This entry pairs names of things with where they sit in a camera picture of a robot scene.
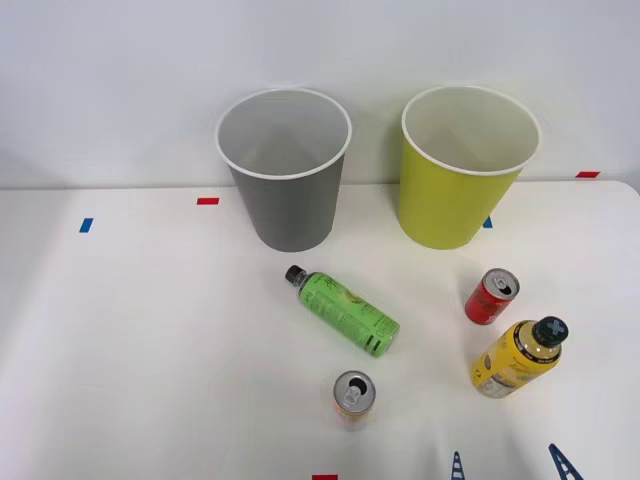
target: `can lid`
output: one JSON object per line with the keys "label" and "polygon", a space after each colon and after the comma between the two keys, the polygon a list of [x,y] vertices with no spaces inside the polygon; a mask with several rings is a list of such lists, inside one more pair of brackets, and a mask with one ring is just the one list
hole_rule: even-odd
{"label": "can lid", "polygon": [[333,386],[333,397],[348,413],[365,413],[376,399],[376,387],[364,373],[350,370],[343,373]]}
{"label": "can lid", "polygon": [[511,300],[520,291],[520,282],[516,276],[504,268],[489,270],[482,283],[491,295],[501,300]]}
{"label": "can lid", "polygon": [[284,274],[284,278],[286,278],[287,282],[289,282],[291,285],[294,285],[294,282],[296,281],[296,278],[302,272],[304,272],[304,270],[301,269],[299,266],[291,265],[289,267],[289,270],[287,270],[287,273]]}
{"label": "can lid", "polygon": [[553,348],[569,336],[569,327],[557,317],[544,317],[533,326],[533,338],[543,347]]}

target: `bottle label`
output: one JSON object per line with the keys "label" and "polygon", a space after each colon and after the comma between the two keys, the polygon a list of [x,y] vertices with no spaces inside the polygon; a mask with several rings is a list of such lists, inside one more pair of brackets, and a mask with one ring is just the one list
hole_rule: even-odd
{"label": "bottle label", "polygon": [[540,362],[522,353],[523,346],[516,339],[525,323],[513,325],[471,367],[471,381],[488,397],[503,398],[558,363],[559,355],[550,362]]}
{"label": "bottle label", "polygon": [[314,273],[300,292],[309,310],[374,357],[381,356],[400,325],[324,273]]}

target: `pull tab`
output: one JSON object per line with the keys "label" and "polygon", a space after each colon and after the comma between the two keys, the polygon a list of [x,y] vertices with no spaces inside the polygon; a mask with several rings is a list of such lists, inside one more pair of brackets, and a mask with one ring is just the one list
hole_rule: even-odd
{"label": "pull tab", "polygon": [[358,387],[349,387],[347,393],[344,394],[344,402],[347,405],[355,405],[360,400],[362,393]]}
{"label": "pull tab", "polygon": [[493,283],[495,283],[496,287],[498,287],[498,290],[500,290],[505,295],[510,295],[511,294],[511,287],[509,287],[509,285],[507,285],[507,282],[505,282],[504,279],[494,277],[493,278]]}

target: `blue sticker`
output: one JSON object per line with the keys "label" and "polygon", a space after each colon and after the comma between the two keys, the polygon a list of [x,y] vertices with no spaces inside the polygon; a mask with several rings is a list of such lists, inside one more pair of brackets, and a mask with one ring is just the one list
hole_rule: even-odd
{"label": "blue sticker", "polygon": [[85,218],[82,222],[82,226],[80,227],[80,233],[89,233],[92,224],[93,218]]}

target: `yellow bottle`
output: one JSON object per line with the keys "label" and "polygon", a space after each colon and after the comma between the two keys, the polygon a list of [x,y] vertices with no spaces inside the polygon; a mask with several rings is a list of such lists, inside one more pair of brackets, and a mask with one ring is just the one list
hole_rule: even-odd
{"label": "yellow bottle", "polygon": [[555,367],[568,335],[556,317],[516,323],[473,363],[473,386],[487,397],[506,397]]}

